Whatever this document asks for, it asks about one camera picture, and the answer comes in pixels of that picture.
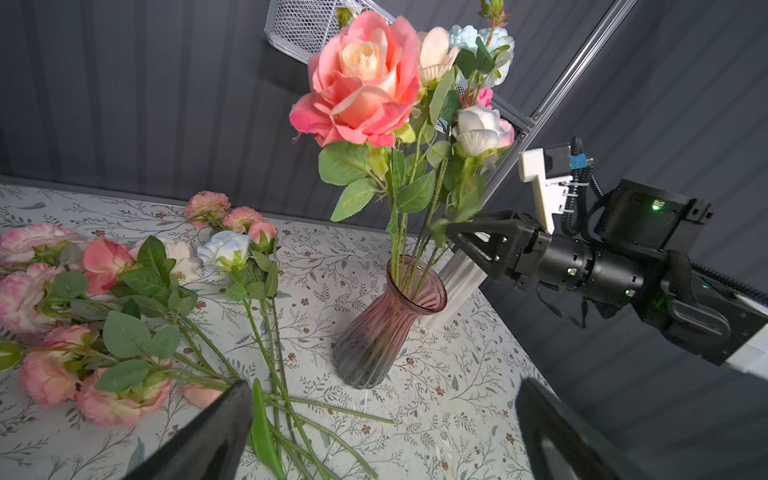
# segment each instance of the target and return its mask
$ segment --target blue connector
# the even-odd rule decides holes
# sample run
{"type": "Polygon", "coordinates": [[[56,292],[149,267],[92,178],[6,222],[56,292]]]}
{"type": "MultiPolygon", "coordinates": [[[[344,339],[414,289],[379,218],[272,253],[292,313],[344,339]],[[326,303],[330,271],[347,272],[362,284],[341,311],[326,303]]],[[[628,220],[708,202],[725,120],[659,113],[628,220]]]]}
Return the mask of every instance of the blue connector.
{"type": "Polygon", "coordinates": [[[571,157],[571,170],[579,170],[587,167],[587,156],[584,154],[571,157]]]}

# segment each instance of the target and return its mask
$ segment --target glass vase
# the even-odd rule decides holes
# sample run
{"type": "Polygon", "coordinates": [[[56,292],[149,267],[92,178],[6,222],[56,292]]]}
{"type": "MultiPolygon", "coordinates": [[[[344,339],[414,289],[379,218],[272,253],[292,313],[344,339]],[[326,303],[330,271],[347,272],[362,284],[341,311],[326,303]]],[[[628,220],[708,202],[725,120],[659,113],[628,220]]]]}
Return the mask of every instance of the glass vase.
{"type": "MultiPolygon", "coordinates": [[[[411,264],[403,257],[401,269],[411,264]]],[[[413,285],[425,275],[426,265],[419,262],[413,285]]],[[[339,375],[356,389],[370,389],[386,377],[397,359],[413,322],[423,315],[434,315],[445,308],[447,296],[440,277],[426,273],[423,286],[411,300],[392,279],[391,262],[386,267],[386,290],[344,330],[336,341],[333,361],[339,375]]]]}

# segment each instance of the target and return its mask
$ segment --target table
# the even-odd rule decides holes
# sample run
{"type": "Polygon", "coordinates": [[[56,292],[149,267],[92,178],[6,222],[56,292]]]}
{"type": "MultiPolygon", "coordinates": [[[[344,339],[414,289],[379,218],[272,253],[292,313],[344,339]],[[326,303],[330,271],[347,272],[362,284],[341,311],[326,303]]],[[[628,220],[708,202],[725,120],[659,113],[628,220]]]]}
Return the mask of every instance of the table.
{"type": "MultiPolygon", "coordinates": [[[[206,235],[186,223],[183,207],[176,205],[0,184],[0,230],[39,222],[126,245],[150,234],[197,245],[206,235]]],[[[389,236],[273,222],[283,245],[277,310],[291,394],[389,417],[397,425],[298,409],[361,451],[385,480],[532,478],[514,399],[523,378],[546,381],[479,291],[441,330],[416,323],[387,380],[374,389],[352,389],[335,374],[331,349],[344,327],[383,291],[389,236]]],[[[225,286],[218,274],[187,284],[200,295],[192,317],[243,376],[264,380],[266,366],[246,317],[221,293],[225,286]]],[[[88,423],[74,402],[37,406],[18,389],[17,377],[18,370],[0,373],[0,471],[6,480],[121,478],[198,413],[174,385],[162,410],[136,428],[99,427],[88,423]]],[[[366,478],[327,436],[312,438],[318,455],[329,459],[339,476],[366,478]]],[[[269,475],[246,451],[237,478],[269,475]]],[[[289,478],[298,475],[290,472],[289,478]]]]}

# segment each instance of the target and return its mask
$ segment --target white wire basket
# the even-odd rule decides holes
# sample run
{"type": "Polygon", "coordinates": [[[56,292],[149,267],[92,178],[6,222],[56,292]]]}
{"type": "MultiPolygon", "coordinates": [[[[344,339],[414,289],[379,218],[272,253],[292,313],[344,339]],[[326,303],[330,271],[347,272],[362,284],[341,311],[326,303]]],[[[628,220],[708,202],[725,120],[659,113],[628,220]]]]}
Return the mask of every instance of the white wire basket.
{"type": "Polygon", "coordinates": [[[264,33],[274,48],[308,63],[339,33],[336,9],[342,7],[356,14],[373,10],[384,15],[389,23],[395,21],[369,0],[271,0],[264,33]]]}

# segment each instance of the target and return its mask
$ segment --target peach rose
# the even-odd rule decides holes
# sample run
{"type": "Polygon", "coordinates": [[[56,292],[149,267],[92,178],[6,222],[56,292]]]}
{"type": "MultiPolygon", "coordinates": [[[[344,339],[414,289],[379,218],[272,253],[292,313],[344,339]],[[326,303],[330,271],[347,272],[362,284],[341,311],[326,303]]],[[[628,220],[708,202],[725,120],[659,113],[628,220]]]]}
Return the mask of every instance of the peach rose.
{"type": "Polygon", "coordinates": [[[222,393],[221,390],[207,389],[196,383],[190,383],[184,387],[184,398],[201,410],[207,409],[211,403],[216,402],[216,399],[218,399],[222,393]]]}
{"type": "Polygon", "coordinates": [[[104,237],[92,241],[83,255],[83,274],[88,279],[88,293],[103,295],[118,281],[118,273],[134,264],[125,245],[117,245],[104,237]]]}
{"type": "Polygon", "coordinates": [[[28,262],[35,257],[35,247],[78,240],[82,238],[75,232],[53,223],[36,223],[8,230],[0,235],[0,263],[28,262]]]}
{"type": "Polygon", "coordinates": [[[22,390],[44,407],[71,400],[77,391],[78,377],[64,368],[56,353],[29,353],[18,373],[22,390]]]}
{"type": "Polygon", "coordinates": [[[272,240],[277,235],[277,228],[269,222],[259,222],[251,225],[248,229],[248,237],[256,243],[261,240],[261,232],[267,240],[272,240]]]}
{"type": "Polygon", "coordinates": [[[96,388],[106,369],[96,369],[86,378],[74,396],[83,415],[96,425],[133,427],[143,417],[155,413],[168,400],[170,380],[149,376],[140,388],[130,389],[125,396],[96,388]]]}
{"type": "Polygon", "coordinates": [[[234,233],[246,233],[248,227],[255,223],[259,223],[263,219],[264,217],[253,208],[238,207],[224,217],[224,226],[234,233]]]}
{"type": "Polygon", "coordinates": [[[0,323],[13,333],[43,333],[53,328],[56,319],[36,310],[43,300],[45,282],[50,282],[64,267],[47,263],[30,265],[25,272],[14,272],[0,280],[0,323]]]}
{"type": "Polygon", "coordinates": [[[363,12],[310,59],[310,90],[290,114],[320,147],[337,141],[394,147],[419,93],[419,40],[407,20],[392,26],[363,12]]]}
{"type": "Polygon", "coordinates": [[[232,204],[227,195],[203,190],[190,199],[184,208],[184,216],[195,228],[203,228],[207,225],[204,218],[206,215],[222,219],[230,207],[232,204]]]}

